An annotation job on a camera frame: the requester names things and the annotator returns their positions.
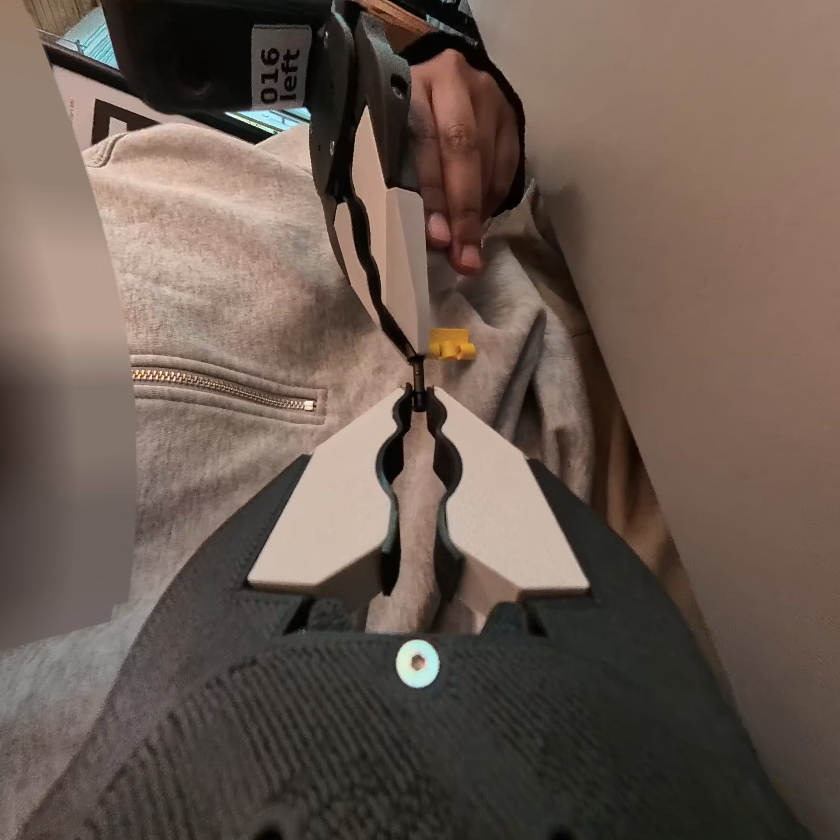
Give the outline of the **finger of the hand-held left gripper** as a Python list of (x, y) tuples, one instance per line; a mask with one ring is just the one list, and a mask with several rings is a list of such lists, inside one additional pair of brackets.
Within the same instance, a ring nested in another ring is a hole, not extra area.
[(368, 219), (381, 303), (407, 340), (405, 356), (423, 358), (430, 330), (424, 203), (414, 191), (385, 185), (370, 117), (355, 132), (353, 190)]
[(355, 197), (336, 204), (332, 238), (351, 288), (371, 320), (407, 361), (414, 350), (403, 330), (385, 308), (380, 271), (373, 257), (371, 225), (362, 203)]

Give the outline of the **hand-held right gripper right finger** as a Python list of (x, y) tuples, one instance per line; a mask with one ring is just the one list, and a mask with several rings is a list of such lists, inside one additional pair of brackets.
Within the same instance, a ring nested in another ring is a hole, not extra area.
[(503, 603), (586, 597), (592, 588), (515, 445), (442, 388), (427, 390), (435, 514), (436, 632), (478, 632)]

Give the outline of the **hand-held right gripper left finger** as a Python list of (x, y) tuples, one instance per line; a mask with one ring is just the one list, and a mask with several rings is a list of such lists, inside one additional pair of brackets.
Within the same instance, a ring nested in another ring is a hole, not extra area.
[(305, 458), (248, 573), (258, 592), (338, 602), (365, 629), (371, 602), (392, 593), (401, 568), (394, 483), (405, 467), (413, 388), (379, 401)]

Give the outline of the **yellow lego connector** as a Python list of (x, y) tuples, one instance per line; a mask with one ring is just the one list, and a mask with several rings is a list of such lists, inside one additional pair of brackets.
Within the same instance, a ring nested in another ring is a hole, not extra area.
[(467, 329), (430, 329), (427, 357), (436, 361), (473, 361), (476, 346), (471, 342)]

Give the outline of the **person's left hand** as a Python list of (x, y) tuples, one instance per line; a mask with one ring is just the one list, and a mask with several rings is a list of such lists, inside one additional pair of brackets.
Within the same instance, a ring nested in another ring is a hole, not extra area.
[(497, 81), (455, 49), (411, 71), (410, 127), (427, 244), (460, 275), (482, 265), (487, 221), (514, 186), (522, 142)]

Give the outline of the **person's grey sweatshirt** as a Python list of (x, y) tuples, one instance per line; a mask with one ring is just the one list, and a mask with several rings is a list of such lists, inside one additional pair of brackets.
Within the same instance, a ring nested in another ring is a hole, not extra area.
[[(138, 517), (129, 602), (106, 624), (2, 654), (2, 838), (79, 751), (142, 624), (195, 551), (298, 456), (407, 379), (343, 277), (305, 129), (259, 145), (184, 124), (82, 156), (119, 284), (134, 384)], [(595, 436), (580, 300), (535, 182), (490, 222), (478, 274), (430, 255), (434, 321), (476, 359), (428, 380), (589, 501)]]

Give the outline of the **white printed sign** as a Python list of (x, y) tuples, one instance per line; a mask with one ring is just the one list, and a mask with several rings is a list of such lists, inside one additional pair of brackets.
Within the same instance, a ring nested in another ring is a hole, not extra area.
[(269, 130), (236, 117), (156, 110), (137, 98), (122, 74), (108, 66), (55, 64), (52, 70), (82, 151), (122, 133), (167, 123), (208, 128), (251, 144), (272, 136)]

